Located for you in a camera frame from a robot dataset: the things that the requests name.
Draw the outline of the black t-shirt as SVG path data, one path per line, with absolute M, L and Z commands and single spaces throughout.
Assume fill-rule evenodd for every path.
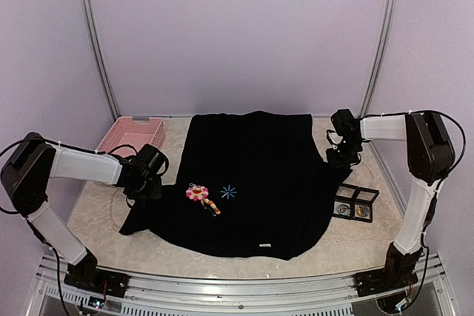
M 349 174 L 323 160 L 309 114 L 195 115 L 175 183 L 163 186 L 161 199 L 133 207 L 120 232 L 148 230 L 216 257 L 290 260 L 326 232 Z M 186 197 L 191 184 L 211 191 L 229 184 L 238 194 L 213 217 Z

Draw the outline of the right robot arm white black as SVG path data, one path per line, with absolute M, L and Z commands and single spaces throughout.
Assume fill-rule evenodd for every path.
M 407 145 L 412 180 L 402 225 L 388 247 L 384 266 L 355 275 L 360 296 L 418 281 L 415 265 L 427 250 L 424 235 L 433 219 L 438 193 L 455 167 L 455 151 L 442 118 L 442 113 L 432 110 L 355 118 L 349 109 L 340 109 L 330 118 L 333 129 L 327 131 L 327 138 L 340 137 L 326 151 L 327 160 L 334 167 L 356 164 L 367 141 L 403 141 Z

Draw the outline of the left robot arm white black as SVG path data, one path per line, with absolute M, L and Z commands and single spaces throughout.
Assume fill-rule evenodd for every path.
M 167 156 L 150 144 L 122 158 L 114 150 L 97 152 L 73 147 L 30 132 L 8 149 L 12 155 L 1 168 L 1 184 L 13 205 L 36 237 L 67 261 L 64 282 L 94 292 L 123 292 L 128 276 L 98 267 L 93 253 L 69 230 L 48 202 L 47 185 L 52 178 L 119 187 L 126 198 L 157 200 L 161 177 L 169 168 Z

